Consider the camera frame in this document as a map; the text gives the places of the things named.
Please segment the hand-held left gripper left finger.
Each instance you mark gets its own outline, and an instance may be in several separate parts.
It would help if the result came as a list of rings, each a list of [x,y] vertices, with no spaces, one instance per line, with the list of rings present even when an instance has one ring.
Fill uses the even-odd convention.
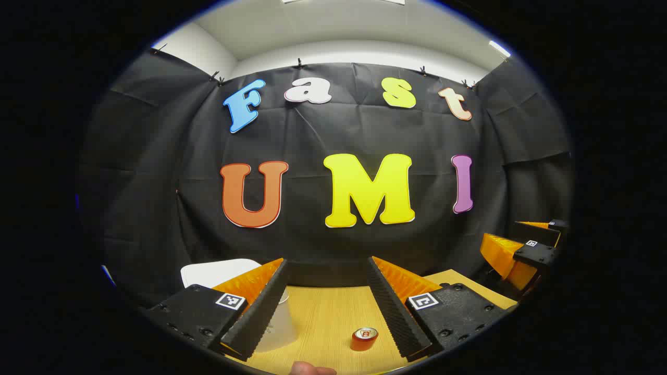
[[[279,305],[288,269],[278,258],[213,288],[193,283],[141,314],[191,346],[246,361]]]

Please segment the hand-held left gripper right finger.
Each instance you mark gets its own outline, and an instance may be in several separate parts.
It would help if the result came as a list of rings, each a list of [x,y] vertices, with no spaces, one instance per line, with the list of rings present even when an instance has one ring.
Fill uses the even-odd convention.
[[[403,358],[449,354],[509,314],[464,283],[433,283],[375,256],[366,261],[373,297]]]

